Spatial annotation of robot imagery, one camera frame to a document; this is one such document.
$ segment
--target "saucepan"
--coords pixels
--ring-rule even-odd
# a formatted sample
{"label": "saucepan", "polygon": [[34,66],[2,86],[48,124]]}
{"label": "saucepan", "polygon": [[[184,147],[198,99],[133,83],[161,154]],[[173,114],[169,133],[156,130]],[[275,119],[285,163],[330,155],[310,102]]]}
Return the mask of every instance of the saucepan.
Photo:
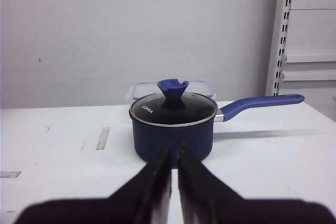
{"label": "saucepan", "polygon": [[134,148],[148,161],[164,145],[172,150],[172,167],[176,168],[176,152],[183,143],[203,160],[212,149],[214,122],[225,122],[239,112],[257,107],[297,104],[300,94],[244,98],[218,108],[211,98],[184,92],[188,82],[177,79],[158,82],[162,93],[146,95],[131,105]]}

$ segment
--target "table surface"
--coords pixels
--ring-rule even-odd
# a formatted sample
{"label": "table surface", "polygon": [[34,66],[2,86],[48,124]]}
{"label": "table surface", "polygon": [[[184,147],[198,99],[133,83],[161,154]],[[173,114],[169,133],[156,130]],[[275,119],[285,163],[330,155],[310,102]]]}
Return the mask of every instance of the table surface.
{"label": "table surface", "polygon": [[[229,102],[218,102],[218,105]],[[28,205],[108,197],[145,165],[134,151],[129,105],[1,111],[1,223]],[[96,150],[104,127],[105,148]],[[336,216],[336,123],[305,103],[246,110],[215,123],[204,165],[245,198],[300,198]],[[168,223],[183,223],[172,171]]]}

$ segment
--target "lid knob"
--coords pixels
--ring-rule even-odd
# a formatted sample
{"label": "lid knob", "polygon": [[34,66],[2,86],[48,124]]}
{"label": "lid knob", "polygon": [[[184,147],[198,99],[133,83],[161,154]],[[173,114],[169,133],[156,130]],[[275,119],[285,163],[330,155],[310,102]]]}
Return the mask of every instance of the lid knob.
{"label": "lid knob", "polygon": [[189,83],[180,83],[177,79],[166,79],[158,82],[158,87],[168,100],[179,100]]}

